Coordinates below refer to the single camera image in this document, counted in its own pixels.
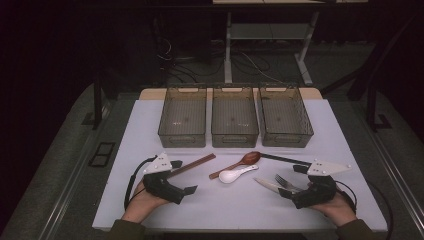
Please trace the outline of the black metal stand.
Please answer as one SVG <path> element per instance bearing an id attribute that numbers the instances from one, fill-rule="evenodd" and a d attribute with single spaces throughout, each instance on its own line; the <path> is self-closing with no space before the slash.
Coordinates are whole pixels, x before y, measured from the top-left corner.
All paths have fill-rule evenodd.
<path id="1" fill-rule="evenodd" d="M 366 122 L 371 129 L 376 123 L 377 95 L 388 97 L 413 129 L 424 134 L 424 16 L 408 15 L 386 22 L 386 32 L 377 41 L 370 56 L 356 70 L 321 89 L 326 95 L 349 83 L 347 97 L 358 101 L 365 97 Z"/>
<path id="2" fill-rule="evenodd" d="M 85 115 L 82 124 L 91 125 L 93 130 L 97 130 L 106 119 L 107 110 L 108 98 L 104 92 L 103 77 L 97 74 L 93 78 L 93 111 Z"/>

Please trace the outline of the brown wooden spoon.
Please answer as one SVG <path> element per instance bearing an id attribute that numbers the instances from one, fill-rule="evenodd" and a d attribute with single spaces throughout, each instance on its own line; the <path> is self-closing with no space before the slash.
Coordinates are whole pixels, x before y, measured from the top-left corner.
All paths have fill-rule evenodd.
<path id="1" fill-rule="evenodd" d="M 245 154 L 242 159 L 238 162 L 236 162 L 235 164 L 232 164 L 226 168 L 224 168 L 223 170 L 232 170 L 235 167 L 241 166 L 241 165 L 254 165 L 256 164 L 259 159 L 261 158 L 261 153 L 258 151 L 252 151 L 249 152 L 247 154 Z M 223 170 L 219 170 L 217 172 L 214 172 L 212 174 L 209 175 L 209 178 L 211 180 L 217 178 L 219 176 L 219 174 L 223 171 Z"/>

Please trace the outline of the metal table knife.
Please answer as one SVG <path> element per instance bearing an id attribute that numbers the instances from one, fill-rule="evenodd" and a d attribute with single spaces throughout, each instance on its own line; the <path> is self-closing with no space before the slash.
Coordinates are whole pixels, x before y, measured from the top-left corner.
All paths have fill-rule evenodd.
<path id="1" fill-rule="evenodd" d="M 260 178 L 255 177 L 254 180 L 257 183 L 259 183 L 260 185 L 262 185 L 263 187 L 265 187 L 265 188 L 267 188 L 267 189 L 269 189 L 273 192 L 280 193 L 281 191 L 283 191 L 283 188 L 281 186 L 274 184 L 274 183 L 271 183 L 269 181 L 266 181 L 264 179 L 260 179 Z"/>

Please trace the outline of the metal fork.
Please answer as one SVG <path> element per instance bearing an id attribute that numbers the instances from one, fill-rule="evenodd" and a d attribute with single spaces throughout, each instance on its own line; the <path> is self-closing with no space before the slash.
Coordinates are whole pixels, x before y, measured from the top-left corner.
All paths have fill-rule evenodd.
<path id="1" fill-rule="evenodd" d="M 290 183 L 289 181 L 285 180 L 284 178 L 282 178 L 280 175 L 276 174 L 275 175 L 275 180 L 286 190 L 289 190 L 291 192 L 300 192 L 301 188 L 294 186 L 292 183 Z"/>

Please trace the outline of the person's right hand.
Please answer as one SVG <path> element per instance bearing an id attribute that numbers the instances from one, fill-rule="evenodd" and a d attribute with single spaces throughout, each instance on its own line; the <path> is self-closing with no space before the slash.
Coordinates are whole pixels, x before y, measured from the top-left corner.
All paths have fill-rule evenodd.
<path id="1" fill-rule="evenodd" d="M 321 212 L 337 227 L 357 219 L 347 200 L 340 193 L 337 193 L 332 200 L 326 203 L 311 206 L 311 209 Z"/>

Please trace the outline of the person's left hand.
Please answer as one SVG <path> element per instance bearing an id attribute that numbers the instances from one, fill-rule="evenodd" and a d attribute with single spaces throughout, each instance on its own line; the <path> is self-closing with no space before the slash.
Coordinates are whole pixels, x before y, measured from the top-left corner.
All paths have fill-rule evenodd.
<path id="1" fill-rule="evenodd" d="M 140 181 L 121 219 L 141 224 L 155 209 L 167 203 L 167 200 L 146 192 Z"/>

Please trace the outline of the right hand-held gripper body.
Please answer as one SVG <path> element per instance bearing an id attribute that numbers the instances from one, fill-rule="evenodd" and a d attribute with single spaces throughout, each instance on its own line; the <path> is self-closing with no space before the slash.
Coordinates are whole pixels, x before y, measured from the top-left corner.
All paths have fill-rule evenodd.
<path id="1" fill-rule="evenodd" d="M 337 189 L 332 174 L 346 172 L 351 169 L 349 164 L 338 164 L 321 160 L 314 160 L 307 167 L 306 175 L 311 184 L 306 190 L 292 195 L 292 201 L 297 209 L 332 200 Z"/>

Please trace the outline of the white ceramic spoon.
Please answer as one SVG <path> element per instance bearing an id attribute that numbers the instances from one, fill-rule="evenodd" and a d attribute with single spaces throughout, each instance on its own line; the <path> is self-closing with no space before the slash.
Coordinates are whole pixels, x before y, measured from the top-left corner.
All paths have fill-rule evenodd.
<path id="1" fill-rule="evenodd" d="M 243 169 L 238 169 L 238 170 L 225 170 L 219 174 L 219 180 L 222 183 L 230 184 L 236 181 L 244 173 L 257 170 L 257 169 L 258 169 L 257 165 L 251 165 L 251 166 L 245 167 Z"/>

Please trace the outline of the clear grey plastic bin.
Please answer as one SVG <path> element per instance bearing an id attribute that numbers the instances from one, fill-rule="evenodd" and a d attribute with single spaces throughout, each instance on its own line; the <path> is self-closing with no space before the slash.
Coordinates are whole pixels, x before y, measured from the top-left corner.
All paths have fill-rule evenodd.
<path id="1" fill-rule="evenodd" d="M 258 107 L 263 146 L 307 146 L 314 130 L 297 87 L 262 86 Z"/>
<path id="2" fill-rule="evenodd" d="M 164 148 L 203 148 L 206 146 L 205 88 L 168 88 L 158 135 Z"/>
<path id="3" fill-rule="evenodd" d="M 259 127 L 251 87 L 213 89 L 211 134 L 215 148 L 256 146 Z"/>

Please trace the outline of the white table mat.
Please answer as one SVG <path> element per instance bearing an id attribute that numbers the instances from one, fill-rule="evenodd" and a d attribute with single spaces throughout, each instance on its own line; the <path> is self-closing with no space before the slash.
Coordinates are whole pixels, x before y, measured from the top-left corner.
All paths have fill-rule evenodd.
<path id="1" fill-rule="evenodd" d="M 163 103 L 139 100 L 134 104 L 109 179 L 92 223 L 107 231 L 124 211 L 124 197 L 129 178 L 140 176 L 146 159 L 165 151 L 172 160 L 193 162 L 208 154 L 215 159 L 171 178 L 179 188 L 197 186 L 194 194 L 180 204 L 167 204 L 155 210 L 144 222 L 153 231 L 218 232 L 314 232 L 332 229 L 331 222 L 312 209 L 297 209 L 277 193 L 261 186 L 254 178 L 271 181 L 276 174 L 298 187 L 306 187 L 308 178 L 292 169 L 291 160 L 314 160 L 349 164 L 351 169 L 336 175 L 343 187 L 357 196 L 357 215 L 374 231 L 387 228 L 363 174 L 345 140 L 329 103 L 308 100 L 305 103 L 314 135 L 305 148 L 256 146 L 265 158 L 257 170 L 243 174 L 231 184 L 211 180 L 209 175 L 238 162 L 244 148 L 168 148 L 164 150 L 157 134 Z"/>

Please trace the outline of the black floor socket frame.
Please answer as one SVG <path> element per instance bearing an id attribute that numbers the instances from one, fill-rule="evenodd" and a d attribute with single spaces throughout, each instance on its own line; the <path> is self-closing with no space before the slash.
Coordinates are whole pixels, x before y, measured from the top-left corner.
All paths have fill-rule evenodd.
<path id="1" fill-rule="evenodd" d="M 106 167 L 113 153 L 114 142 L 101 142 L 88 162 L 90 167 Z"/>

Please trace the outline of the white-framed desk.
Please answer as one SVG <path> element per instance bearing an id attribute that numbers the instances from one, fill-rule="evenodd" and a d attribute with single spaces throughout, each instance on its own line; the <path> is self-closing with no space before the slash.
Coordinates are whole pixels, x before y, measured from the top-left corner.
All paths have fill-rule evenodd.
<path id="1" fill-rule="evenodd" d="M 318 6 L 359 6 L 367 4 L 368 0 L 212 0 L 215 7 L 288 7 L 294 5 L 301 7 Z M 231 42 L 233 40 L 302 40 L 302 48 L 294 54 L 296 66 L 301 79 L 306 86 L 312 86 L 313 81 L 309 69 L 305 64 L 305 57 L 320 16 L 320 12 L 312 12 L 310 20 L 306 23 L 235 23 L 233 13 L 228 10 L 226 17 L 226 39 L 224 57 L 224 80 L 233 82 Z"/>

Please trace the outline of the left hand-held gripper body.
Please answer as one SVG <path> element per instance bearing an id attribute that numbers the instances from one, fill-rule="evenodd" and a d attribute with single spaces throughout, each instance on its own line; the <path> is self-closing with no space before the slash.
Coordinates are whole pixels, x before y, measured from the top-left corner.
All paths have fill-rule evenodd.
<path id="1" fill-rule="evenodd" d="M 167 180 L 173 169 L 178 168 L 173 168 L 168 155 L 161 153 L 143 170 L 143 184 L 150 194 L 180 204 L 184 198 L 184 191 Z"/>

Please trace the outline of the metal floor rail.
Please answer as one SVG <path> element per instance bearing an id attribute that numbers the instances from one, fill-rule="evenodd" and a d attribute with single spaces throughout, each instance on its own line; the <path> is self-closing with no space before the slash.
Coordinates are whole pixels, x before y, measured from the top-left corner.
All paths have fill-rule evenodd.
<path id="1" fill-rule="evenodd" d="M 54 240 L 56 232 L 59 229 L 62 219 L 75 194 L 78 182 L 80 181 L 82 172 L 88 162 L 89 154 L 96 142 L 96 138 L 97 136 L 94 133 L 90 133 L 88 135 L 76 164 L 71 171 L 70 177 L 66 181 L 58 199 L 54 203 L 53 209 L 49 214 L 37 240 Z"/>
<path id="2" fill-rule="evenodd" d="M 355 154 L 366 179 L 375 184 L 372 192 L 379 188 L 378 200 L 387 198 L 397 231 L 411 228 L 424 239 L 424 144 L 393 111 L 377 117 L 376 130 L 361 109 L 355 115 L 364 138 L 363 149 Z"/>

